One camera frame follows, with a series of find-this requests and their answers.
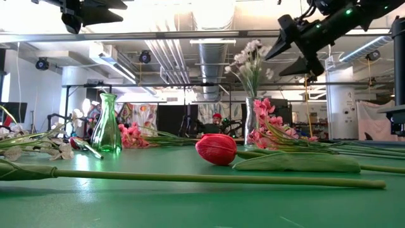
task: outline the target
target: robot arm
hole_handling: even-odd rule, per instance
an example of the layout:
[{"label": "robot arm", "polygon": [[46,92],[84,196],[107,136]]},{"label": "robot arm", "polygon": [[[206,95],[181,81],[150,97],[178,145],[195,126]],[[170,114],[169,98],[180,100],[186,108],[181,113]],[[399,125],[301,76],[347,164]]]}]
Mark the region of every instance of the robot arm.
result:
[{"label": "robot arm", "polygon": [[[39,4],[40,0],[31,0]],[[60,7],[62,21],[68,32],[78,34],[87,25],[98,23],[122,22],[123,18],[109,9],[126,10],[121,0],[42,0]]]},{"label": "robot arm", "polygon": [[[278,19],[281,26],[277,42],[266,55],[266,60],[276,57],[291,48],[294,42],[301,50],[303,58],[285,70],[280,76],[308,73],[319,76],[324,68],[316,52],[348,31],[360,26],[367,31],[374,19],[380,18],[400,7],[405,0],[307,0],[309,9],[298,18],[284,15]],[[318,9],[324,20],[308,22],[305,18],[313,15]]]}]

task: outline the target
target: clear glass vase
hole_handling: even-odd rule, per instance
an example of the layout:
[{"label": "clear glass vase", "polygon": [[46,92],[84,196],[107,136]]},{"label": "clear glass vase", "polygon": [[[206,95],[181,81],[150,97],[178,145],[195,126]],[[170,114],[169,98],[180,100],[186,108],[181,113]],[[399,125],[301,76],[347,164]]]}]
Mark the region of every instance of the clear glass vase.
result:
[{"label": "clear glass vase", "polygon": [[249,140],[249,134],[256,128],[258,128],[258,123],[256,121],[256,114],[254,112],[254,100],[261,100],[261,98],[246,98],[246,121],[245,121],[245,139],[244,146],[246,148],[255,147],[255,143]]}]

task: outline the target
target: person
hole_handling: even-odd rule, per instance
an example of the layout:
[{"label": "person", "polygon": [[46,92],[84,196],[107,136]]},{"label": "person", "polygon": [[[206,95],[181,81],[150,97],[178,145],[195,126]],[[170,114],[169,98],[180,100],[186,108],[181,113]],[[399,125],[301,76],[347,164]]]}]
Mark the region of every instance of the person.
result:
[{"label": "person", "polygon": [[221,129],[220,129],[221,121],[222,121],[222,116],[219,113],[215,113],[213,115],[212,123],[206,123],[206,124],[202,125],[203,123],[201,123],[199,121],[201,123],[201,125],[199,127],[197,126],[195,128],[195,130],[198,131],[197,138],[200,138],[202,136],[201,133],[203,133],[203,134],[219,134],[219,133],[221,133]]},{"label": "person", "polygon": [[215,114],[213,115],[213,124],[219,125],[219,124],[221,123],[221,121],[222,121],[222,116],[221,116],[221,114],[215,113]]}]

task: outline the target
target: green table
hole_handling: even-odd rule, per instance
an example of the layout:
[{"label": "green table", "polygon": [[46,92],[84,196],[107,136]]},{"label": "green table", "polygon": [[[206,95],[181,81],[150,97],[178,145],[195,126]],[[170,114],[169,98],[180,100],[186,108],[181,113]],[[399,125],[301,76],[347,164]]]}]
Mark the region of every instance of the green table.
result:
[{"label": "green table", "polygon": [[[358,157],[404,167],[403,160]],[[404,227],[405,177],[360,174],[238,172],[204,161],[193,147],[126,150],[103,161],[45,155],[19,162],[62,169],[164,174],[274,175],[385,180],[387,190],[255,184],[204,184],[57,178],[0,182],[4,228],[64,227]]]}]

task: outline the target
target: ceiling duct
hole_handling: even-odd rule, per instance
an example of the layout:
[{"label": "ceiling duct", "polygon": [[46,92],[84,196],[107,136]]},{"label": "ceiling duct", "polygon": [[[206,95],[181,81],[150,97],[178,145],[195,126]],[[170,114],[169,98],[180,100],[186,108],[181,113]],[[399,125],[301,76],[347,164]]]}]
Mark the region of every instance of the ceiling duct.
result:
[{"label": "ceiling duct", "polygon": [[339,58],[339,61],[342,63],[349,63],[353,60],[356,60],[360,57],[366,56],[367,54],[372,53],[373,51],[377,50],[378,48],[392,42],[392,38],[389,36],[381,36],[373,39],[372,41],[368,42],[367,44],[357,48],[355,51],[345,52]]},{"label": "ceiling duct", "polygon": [[[133,84],[139,82],[139,78],[135,75],[137,72],[134,69],[137,67],[112,45],[103,45],[101,43],[92,43],[90,45],[90,58],[96,63],[109,66],[122,77],[126,78]],[[148,87],[142,87],[143,90],[155,96],[157,92]]]},{"label": "ceiling duct", "polygon": [[[194,23],[197,30],[229,30],[234,19],[235,1],[198,1],[193,3]],[[219,83],[221,81],[227,53],[227,44],[199,44],[199,57],[201,65],[202,81]],[[203,88],[204,99],[216,100],[220,98],[220,88],[209,86]]]}]

